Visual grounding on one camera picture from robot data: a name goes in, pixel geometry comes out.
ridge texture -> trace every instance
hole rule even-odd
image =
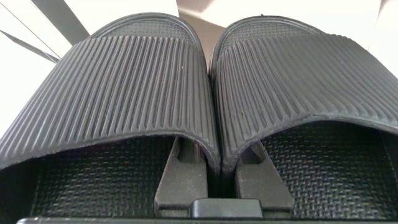
[[[206,63],[189,41],[104,37],[76,44],[0,140],[0,168],[133,136],[179,135],[217,172]]]
[[[253,142],[311,121],[398,133],[398,80],[346,37],[242,41],[220,53],[211,76],[227,174]]]

black slide sandal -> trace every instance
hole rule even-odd
[[[366,50],[252,17],[225,30],[210,75],[237,197],[271,218],[398,219],[398,80]]]
[[[217,178],[210,95],[205,56],[186,22],[146,13],[106,25],[59,61],[0,140],[0,222],[152,218],[173,199],[162,191],[173,187],[170,170],[199,172],[189,181],[201,188],[178,183],[169,197],[184,206],[207,197],[205,160],[174,156],[191,140],[186,150],[204,152],[209,179]]]

